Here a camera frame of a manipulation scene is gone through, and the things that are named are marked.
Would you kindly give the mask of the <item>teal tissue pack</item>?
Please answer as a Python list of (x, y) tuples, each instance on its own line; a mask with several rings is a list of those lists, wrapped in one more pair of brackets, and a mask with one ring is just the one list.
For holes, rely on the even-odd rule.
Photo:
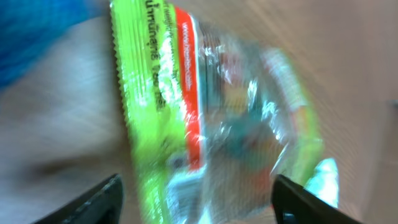
[(315, 168), (314, 176), (305, 188), (328, 205), (338, 208), (339, 175), (333, 158), (322, 160)]

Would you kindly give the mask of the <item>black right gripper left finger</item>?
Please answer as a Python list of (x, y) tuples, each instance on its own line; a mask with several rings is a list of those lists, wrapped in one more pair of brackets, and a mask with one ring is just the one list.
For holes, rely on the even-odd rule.
[(113, 174), (35, 224), (118, 224), (123, 202), (121, 176)]

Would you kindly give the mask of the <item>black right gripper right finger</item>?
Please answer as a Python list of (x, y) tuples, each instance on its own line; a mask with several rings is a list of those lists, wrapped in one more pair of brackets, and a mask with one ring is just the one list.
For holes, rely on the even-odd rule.
[(277, 224), (361, 224), (281, 174), (273, 183), (271, 202)]

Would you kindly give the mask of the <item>blue snack bar wrapper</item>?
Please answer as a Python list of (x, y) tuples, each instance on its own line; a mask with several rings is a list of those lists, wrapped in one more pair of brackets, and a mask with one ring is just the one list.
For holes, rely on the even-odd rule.
[(1, 88), (21, 78), (71, 26), (102, 11), (99, 1), (1, 0)]

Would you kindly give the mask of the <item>green candy bag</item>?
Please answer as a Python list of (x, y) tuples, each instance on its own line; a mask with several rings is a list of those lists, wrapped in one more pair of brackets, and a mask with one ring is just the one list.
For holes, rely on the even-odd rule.
[(144, 223), (244, 221), (282, 174), (305, 185), (323, 151), (285, 54), (164, 0), (110, 3)]

